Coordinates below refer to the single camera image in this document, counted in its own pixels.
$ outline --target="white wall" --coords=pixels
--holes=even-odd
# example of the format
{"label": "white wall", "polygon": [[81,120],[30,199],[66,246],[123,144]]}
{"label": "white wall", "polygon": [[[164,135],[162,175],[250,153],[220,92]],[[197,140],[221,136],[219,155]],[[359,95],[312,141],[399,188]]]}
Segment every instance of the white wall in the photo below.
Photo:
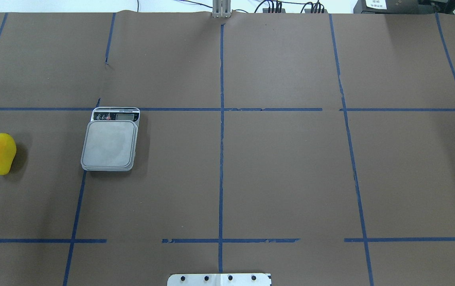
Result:
{"label": "white wall", "polygon": [[[307,2],[306,0],[288,0]],[[197,12],[210,8],[176,0],[139,0],[141,12]],[[211,0],[195,0],[211,6]],[[323,0],[329,13],[352,13],[356,0]],[[254,12],[259,0],[231,0],[232,9]],[[286,13],[299,13],[302,5],[284,4]],[[0,0],[0,12],[117,12],[136,11],[137,0]]]}

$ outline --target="metal bracket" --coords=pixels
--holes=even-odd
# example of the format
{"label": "metal bracket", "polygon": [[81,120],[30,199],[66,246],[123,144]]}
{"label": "metal bracket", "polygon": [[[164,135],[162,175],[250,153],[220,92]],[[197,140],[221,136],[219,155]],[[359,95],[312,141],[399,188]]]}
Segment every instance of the metal bracket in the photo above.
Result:
{"label": "metal bracket", "polygon": [[231,0],[213,0],[213,18],[230,18]]}
{"label": "metal bracket", "polygon": [[167,286],[271,286],[271,274],[174,274],[167,280]]}

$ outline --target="electronic device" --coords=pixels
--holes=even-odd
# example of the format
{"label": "electronic device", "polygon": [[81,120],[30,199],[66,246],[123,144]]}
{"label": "electronic device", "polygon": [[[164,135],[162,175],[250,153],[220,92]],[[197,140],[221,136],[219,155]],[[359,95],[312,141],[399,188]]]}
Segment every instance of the electronic device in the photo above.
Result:
{"label": "electronic device", "polygon": [[134,165],[140,110],[97,107],[86,127],[81,165],[87,171],[128,171]]}
{"label": "electronic device", "polygon": [[262,12],[263,13],[285,13],[286,12],[286,9],[278,9],[275,8],[275,9],[271,9],[271,8],[263,8],[262,9]]}
{"label": "electronic device", "polygon": [[326,9],[316,9],[316,10],[313,10],[313,9],[304,9],[304,13],[305,14],[328,14],[328,10]]}
{"label": "electronic device", "polygon": [[354,14],[452,14],[455,0],[358,0]]}

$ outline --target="wire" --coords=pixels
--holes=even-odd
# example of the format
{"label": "wire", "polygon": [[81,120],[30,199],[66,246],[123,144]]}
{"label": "wire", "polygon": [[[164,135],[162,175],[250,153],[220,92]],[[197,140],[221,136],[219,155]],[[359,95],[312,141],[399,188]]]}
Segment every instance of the wire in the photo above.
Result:
{"label": "wire", "polygon": [[312,7],[312,10],[310,10],[311,13],[314,14],[320,14],[324,13],[324,5],[321,4],[321,2],[318,0],[314,6]]}
{"label": "wire", "polygon": [[193,2],[193,1],[189,1],[189,0],[174,0],[174,1],[178,1],[178,2],[189,2],[189,3],[193,3],[193,4],[197,4],[197,5],[201,5],[201,6],[204,6],[204,7],[208,7],[208,8],[212,8],[212,6],[208,6],[206,4],[203,4],[203,3],[199,3],[199,2]]}
{"label": "wire", "polygon": [[305,5],[303,5],[302,10],[300,11],[300,14],[303,13],[303,10],[305,10],[305,7],[307,7],[307,5],[309,5],[309,4],[311,5],[310,9],[314,9],[314,3],[312,3],[312,2],[306,2]]}
{"label": "wire", "polygon": [[261,7],[261,5],[263,5],[263,3],[265,3],[265,2],[271,2],[271,4],[273,5],[273,1],[272,0],[264,0],[263,2],[260,2],[260,4],[256,7],[256,10],[254,11],[254,13],[257,13],[259,7]]}
{"label": "wire", "polygon": [[[266,2],[266,1],[276,1],[276,0],[264,0],[264,1],[261,2],[261,3],[264,3],[264,2]],[[305,4],[306,4],[306,3],[286,2],[286,1],[280,1],[280,0],[279,0],[279,2],[280,2],[280,3],[286,3],[286,4],[296,4],[296,5],[305,5]]]}

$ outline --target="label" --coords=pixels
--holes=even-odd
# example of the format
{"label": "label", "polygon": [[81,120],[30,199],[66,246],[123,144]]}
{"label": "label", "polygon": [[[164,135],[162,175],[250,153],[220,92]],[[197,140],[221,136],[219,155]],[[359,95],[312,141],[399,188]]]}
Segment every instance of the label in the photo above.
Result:
{"label": "label", "polygon": [[386,0],[365,0],[367,7],[386,10]]}

